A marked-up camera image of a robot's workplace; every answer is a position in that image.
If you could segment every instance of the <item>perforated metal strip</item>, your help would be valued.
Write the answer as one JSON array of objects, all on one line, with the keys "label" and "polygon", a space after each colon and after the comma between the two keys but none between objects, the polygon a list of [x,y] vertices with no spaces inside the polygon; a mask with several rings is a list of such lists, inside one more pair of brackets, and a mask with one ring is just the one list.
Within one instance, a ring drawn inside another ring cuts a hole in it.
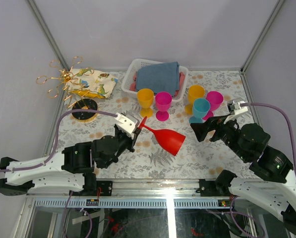
[{"label": "perforated metal strip", "polygon": [[[36,206],[64,207],[66,198],[37,198]],[[201,208],[213,209],[219,207],[217,199],[174,199],[175,208]],[[166,199],[100,199],[97,202],[89,202],[85,198],[72,198],[67,207],[89,208],[166,208]]]}]

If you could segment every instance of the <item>magenta cup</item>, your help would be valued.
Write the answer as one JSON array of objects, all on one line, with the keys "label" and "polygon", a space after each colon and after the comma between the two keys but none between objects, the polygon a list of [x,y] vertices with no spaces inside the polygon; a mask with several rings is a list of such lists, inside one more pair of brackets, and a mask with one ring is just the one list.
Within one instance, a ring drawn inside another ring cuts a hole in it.
[{"label": "magenta cup", "polygon": [[156,113],[156,118],[159,121],[166,121],[169,119],[169,113],[167,110],[170,108],[172,102],[172,96],[167,92],[160,92],[156,95],[156,106],[158,112]]},{"label": "magenta cup", "polygon": [[220,92],[211,91],[207,94],[206,99],[211,104],[210,111],[215,111],[222,104],[224,97]]},{"label": "magenta cup", "polygon": [[214,113],[211,112],[211,111],[208,111],[208,113],[206,114],[206,116],[203,117],[202,119],[203,119],[203,120],[207,120],[208,118],[211,118],[211,117],[213,117],[213,116],[214,116]]}]

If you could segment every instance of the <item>pink cloth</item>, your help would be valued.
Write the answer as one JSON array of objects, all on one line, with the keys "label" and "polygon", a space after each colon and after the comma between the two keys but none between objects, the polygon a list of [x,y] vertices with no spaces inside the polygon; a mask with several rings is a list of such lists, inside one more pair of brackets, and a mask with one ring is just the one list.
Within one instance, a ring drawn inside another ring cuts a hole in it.
[{"label": "pink cloth", "polygon": [[[134,74],[133,76],[133,83],[130,85],[129,90],[135,92],[136,91],[136,80],[137,80],[137,72]],[[179,73],[179,88],[181,89],[183,83],[185,80],[185,75],[183,72]],[[178,95],[179,90],[176,90],[176,93],[174,94],[174,96]]]}]

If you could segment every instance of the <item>table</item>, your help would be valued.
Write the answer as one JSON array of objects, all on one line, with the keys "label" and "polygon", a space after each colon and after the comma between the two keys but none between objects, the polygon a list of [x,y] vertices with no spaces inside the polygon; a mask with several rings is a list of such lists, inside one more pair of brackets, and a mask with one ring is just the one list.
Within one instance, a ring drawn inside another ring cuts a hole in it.
[{"label": "table", "polygon": [[[121,90],[121,82],[125,72],[109,72],[119,79],[110,98],[95,99],[99,110],[112,113],[129,113],[142,120],[139,114],[140,106],[136,99],[128,97]],[[118,163],[111,164],[107,169],[94,170],[101,179],[214,179],[223,169],[230,170],[244,179],[256,178],[248,170],[249,164],[239,159],[222,141],[210,142],[213,135],[210,132],[203,142],[198,142],[188,119],[190,115],[184,112],[188,104],[187,91],[193,84],[201,85],[206,93],[219,91],[224,95],[224,102],[214,112],[215,116],[228,114],[226,102],[232,98],[241,97],[246,101],[239,71],[190,71],[187,76],[187,88],[184,98],[169,109],[170,118],[160,122],[155,118],[157,108],[153,105],[153,117],[146,124],[153,129],[168,128],[186,136],[185,142],[177,156],[164,151],[157,143],[154,135],[143,129],[138,137],[135,152],[124,152]],[[62,113],[67,111],[64,105]],[[239,125],[253,123],[250,113],[237,119]],[[66,116],[59,128],[59,144],[57,151],[79,142],[100,139],[104,135],[114,135],[115,120],[104,115],[88,123],[76,121],[73,116]]]}]

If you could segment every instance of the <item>yellow goblet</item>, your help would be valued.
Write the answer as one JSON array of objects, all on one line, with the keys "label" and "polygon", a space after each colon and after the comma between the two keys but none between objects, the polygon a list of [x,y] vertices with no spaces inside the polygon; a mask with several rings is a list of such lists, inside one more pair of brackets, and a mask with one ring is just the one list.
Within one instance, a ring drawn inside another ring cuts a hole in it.
[{"label": "yellow goblet", "polygon": [[192,115],[193,111],[193,103],[196,99],[198,98],[202,98],[205,95],[205,89],[200,86],[200,85],[192,85],[190,86],[190,88],[188,89],[188,95],[187,95],[187,99],[189,101],[190,104],[185,106],[185,112],[187,114]]},{"label": "yellow goblet", "polygon": [[154,93],[151,89],[143,88],[137,93],[137,98],[142,109],[140,110],[140,115],[144,117],[151,117],[153,114],[150,108],[153,103]]}]

